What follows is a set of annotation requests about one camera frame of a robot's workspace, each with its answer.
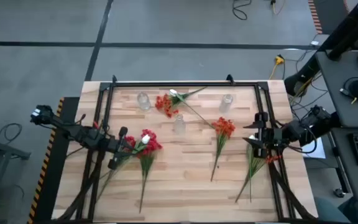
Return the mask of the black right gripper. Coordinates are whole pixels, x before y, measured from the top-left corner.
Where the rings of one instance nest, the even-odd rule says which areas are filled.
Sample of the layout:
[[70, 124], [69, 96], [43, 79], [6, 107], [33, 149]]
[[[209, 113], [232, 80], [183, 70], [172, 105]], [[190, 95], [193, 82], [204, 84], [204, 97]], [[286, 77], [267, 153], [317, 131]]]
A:
[[271, 128], [267, 127], [269, 115], [267, 112], [259, 112], [255, 115], [255, 121], [244, 126], [247, 129], [258, 128], [257, 139], [243, 138], [255, 150], [256, 157], [272, 157], [272, 151], [276, 152], [277, 156], [282, 155], [283, 151], [283, 131], [281, 128], [273, 123]]

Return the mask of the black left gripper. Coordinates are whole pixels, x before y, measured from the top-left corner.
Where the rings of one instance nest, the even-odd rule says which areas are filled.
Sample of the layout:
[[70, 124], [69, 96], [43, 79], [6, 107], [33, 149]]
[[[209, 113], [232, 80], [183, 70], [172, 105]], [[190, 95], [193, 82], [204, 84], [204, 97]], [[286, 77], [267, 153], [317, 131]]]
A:
[[133, 151], [135, 149], [132, 145], [126, 143], [125, 136], [127, 132], [128, 128], [122, 126], [119, 130], [118, 139], [116, 139], [115, 136], [110, 135], [106, 129], [104, 131], [105, 136], [109, 137], [104, 144], [104, 151], [113, 154], [112, 158], [108, 162], [108, 168], [111, 170], [117, 169], [122, 157], [131, 157], [137, 155], [136, 152], [125, 152]]

